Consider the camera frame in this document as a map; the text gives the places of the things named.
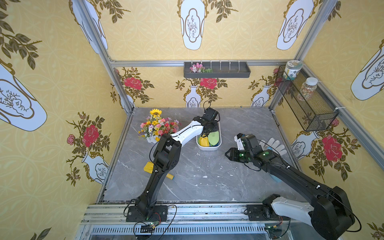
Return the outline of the yellow shovel pile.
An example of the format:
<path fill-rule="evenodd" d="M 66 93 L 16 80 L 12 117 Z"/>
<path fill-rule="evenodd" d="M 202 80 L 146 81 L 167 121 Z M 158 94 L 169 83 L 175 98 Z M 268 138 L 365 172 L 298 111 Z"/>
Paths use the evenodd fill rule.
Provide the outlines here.
<path fill-rule="evenodd" d="M 209 147 L 209 138 L 208 137 L 199 137 L 199 145 L 202 147 Z"/>

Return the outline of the yellow handle tool front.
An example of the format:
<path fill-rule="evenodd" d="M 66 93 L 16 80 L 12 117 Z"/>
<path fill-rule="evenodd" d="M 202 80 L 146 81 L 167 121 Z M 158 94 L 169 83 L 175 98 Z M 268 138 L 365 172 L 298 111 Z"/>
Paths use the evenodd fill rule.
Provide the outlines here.
<path fill-rule="evenodd" d="M 154 164 L 152 162 L 147 162 L 146 165 L 144 166 L 144 171 L 149 174 L 152 174 L 153 170 L 154 170 Z M 173 180 L 174 176 L 171 174 L 167 174 L 167 178 L 170 180 Z"/>

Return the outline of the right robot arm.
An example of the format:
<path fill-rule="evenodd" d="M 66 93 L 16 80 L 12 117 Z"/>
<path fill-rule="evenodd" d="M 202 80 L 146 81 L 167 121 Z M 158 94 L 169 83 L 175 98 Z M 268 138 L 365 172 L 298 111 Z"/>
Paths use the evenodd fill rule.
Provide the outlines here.
<path fill-rule="evenodd" d="M 225 153 L 230 161 L 252 163 L 305 198 L 305 202 L 298 202 L 272 194 L 263 200 L 266 216 L 275 215 L 300 221 L 313 227 L 326 240 L 337 240 L 358 221 L 347 193 L 339 187 L 330 188 L 321 184 L 289 165 L 281 156 L 284 147 L 275 149 L 254 135 L 237 134 L 234 140 L 237 147 Z"/>

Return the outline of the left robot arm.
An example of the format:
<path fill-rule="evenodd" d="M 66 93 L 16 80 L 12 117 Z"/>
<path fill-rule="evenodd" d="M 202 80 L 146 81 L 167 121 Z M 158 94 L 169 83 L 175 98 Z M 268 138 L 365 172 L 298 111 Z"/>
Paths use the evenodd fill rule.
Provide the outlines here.
<path fill-rule="evenodd" d="M 195 117 L 183 129 L 174 134 L 164 134 L 156 144 L 153 153 L 153 172 L 143 193 L 132 199 L 128 206 L 127 222 L 149 221 L 156 213 L 156 202 L 160 188 L 169 173 L 178 164 L 183 145 L 197 136 L 206 137 L 219 130 L 220 114 L 207 108 L 203 116 Z"/>

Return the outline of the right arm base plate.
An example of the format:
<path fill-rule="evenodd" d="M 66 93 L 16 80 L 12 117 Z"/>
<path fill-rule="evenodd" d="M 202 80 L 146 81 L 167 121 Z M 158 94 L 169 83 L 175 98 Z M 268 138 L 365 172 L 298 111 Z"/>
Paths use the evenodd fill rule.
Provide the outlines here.
<path fill-rule="evenodd" d="M 247 205 L 244 214 L 249 221 L 288 221 L 290 218 L 278 216 L 271 206 L 267 205 Z"/>

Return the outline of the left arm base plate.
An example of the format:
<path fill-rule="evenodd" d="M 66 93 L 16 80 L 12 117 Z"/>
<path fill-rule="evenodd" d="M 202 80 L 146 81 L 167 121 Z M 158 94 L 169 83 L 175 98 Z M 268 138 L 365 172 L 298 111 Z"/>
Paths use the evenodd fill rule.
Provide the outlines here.
<path fill-rule="evenodd" d="M 129 206 L 126 213 L 126 222 L 165 222 L 168 217 L 168 206 L 155 205 L 149 210 L 141 211 L 137 206 Z"/>

